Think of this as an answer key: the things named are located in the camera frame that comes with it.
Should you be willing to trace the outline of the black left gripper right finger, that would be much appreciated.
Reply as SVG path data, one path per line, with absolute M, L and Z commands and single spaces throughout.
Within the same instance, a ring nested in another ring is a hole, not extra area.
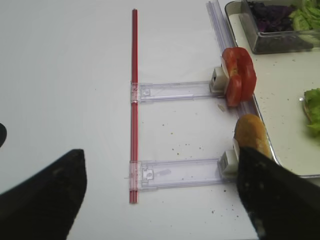
M 260 240 L 318 240 L 320 188 L 251 147 L 239 150 L 238 194 Z

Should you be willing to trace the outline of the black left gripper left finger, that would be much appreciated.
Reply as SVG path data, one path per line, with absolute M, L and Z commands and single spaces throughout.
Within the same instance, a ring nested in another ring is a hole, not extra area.
M 70 150 L 0 195 L 0 238 L 67 239 L 86 190 L 85 152 Z

